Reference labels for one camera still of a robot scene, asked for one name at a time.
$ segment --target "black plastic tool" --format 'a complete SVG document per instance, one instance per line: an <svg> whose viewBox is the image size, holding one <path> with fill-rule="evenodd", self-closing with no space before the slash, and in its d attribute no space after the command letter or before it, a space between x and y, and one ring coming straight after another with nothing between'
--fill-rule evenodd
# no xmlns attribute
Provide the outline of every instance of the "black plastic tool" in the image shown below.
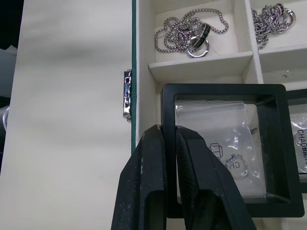
<svg viewBox="0 0 307 230"><path fill-rule="evenodd" d="M255 230L234 179L204 139L178 127L176 143L186 229ZM112 230L166 229L166 154L161 127L145 131L121 173Z"/></svg>

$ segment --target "plastic zip bag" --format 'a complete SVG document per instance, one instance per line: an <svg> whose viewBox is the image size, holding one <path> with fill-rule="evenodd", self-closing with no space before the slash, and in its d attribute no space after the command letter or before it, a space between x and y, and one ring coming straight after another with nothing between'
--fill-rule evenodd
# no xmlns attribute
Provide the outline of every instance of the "plastic zip bag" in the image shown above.
<svg viewBox="0 0 307 230"><path fill-rule="evenodd" d="M307 105L289 106L298 172L307 175Z"/></svg>
<svg viewBox="0 0 307 230"><path fill-rule="evenodd" d="M264 197L263 166L246 109L238 101L176 101L176 125L197 131L204 138L229 169L242 196Z"/></svg>

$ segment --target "black display frame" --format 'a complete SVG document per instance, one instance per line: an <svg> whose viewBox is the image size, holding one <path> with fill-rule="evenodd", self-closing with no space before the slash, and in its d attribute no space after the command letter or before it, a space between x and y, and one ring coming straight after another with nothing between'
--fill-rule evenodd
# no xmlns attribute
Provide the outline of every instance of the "black display frame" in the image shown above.
<svg viewBox="0 0 307 230"><path fill-rule="evenodd" d="M167 217L182 218L177 201L175 101L244 101L257 107L267 194L244 199L254 218L301 217L304 205L297 173L286 90L280 84L165 84L161 124L165 140Z"/></svg>

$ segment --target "stainless steel ring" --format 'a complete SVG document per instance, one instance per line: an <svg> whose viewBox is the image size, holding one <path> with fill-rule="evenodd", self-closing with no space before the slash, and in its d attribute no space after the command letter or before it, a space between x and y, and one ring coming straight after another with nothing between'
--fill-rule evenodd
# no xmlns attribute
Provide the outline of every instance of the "stainless steel ring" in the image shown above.
<svg viewBox="0 0 307 230"><path fill-rule="evenodd" d="M8 123L9 110L10 110L10 107L8 106L8 108L5 110L3 117L2 117L2 123L3 123L5 132L6 132L7 123Z"/></svg>
<svg viewBox="0 0 307 230"><path fill-rule="evenodd" d="M248 176L248 164L243 159L242 155L239 155L239 154L235 155L235 154L233 154L233 155L231 155L230 159L226 160L226 165L225 166L227 167L227 169L229 171L230 171L230 168L229 168L230 164L229 163L233 162L234 160L240 160L240 161L243 162L243 172L240 174L240 176L236 176L236 175L233 175L233 174L231 174L231 175L236 180L243 180L245 177Z"/></svg>
<svg viewBox="0 0 307 230"><path fill-rule="evenodd" d="M187 46L187 48L186 48L186 53L187 53L187 55L190 57L190 58L202 58L202 57L204 57L204 56L206 56L207 55L207 53L209 52L209 48L210 48L210 46L209 46L209 42L208 42L208 40L205 40L204 41L204 44L206 45L206 50L203 52L203 54L201 54L201 55L193 55L192 53L191 53L191 51L189 50L189 45L190 45L190 43L193 41L193 40L196 40L196 39L198 39L198 37L192 37L191 39L190 39L190 41L189 41L189 43L188 43L188 46Z"/></svg>
<svg viewBox="0 0 307 230"><path fill-rule="evenodd" d="M288 8L284 8L284 12L287 13L290 16L290 23L289 23L288 28L291 28L295 24L296 15L293 12L293 10L288 9Z"/></svg>
<svg viewBox="0 0 307 230"><path fill-rule="evenodd" d="M198 49L202 46L202 44L206 41L209 33L210 33L211 27L207 23L201 23L199 26L199 35L198 39L195 39L191 41L191 45L195 48Z"/></svg>

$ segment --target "box latch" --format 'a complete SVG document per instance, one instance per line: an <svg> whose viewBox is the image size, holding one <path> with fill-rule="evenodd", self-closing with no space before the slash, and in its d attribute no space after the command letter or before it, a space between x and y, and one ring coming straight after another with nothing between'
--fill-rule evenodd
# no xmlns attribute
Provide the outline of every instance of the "box latch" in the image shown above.
<svg viewBox="0 0 307 230"><path fill-rule="evenodd" d="M124 72L124 112L123 117L131 122L131 73L132 70Z"/></svg>

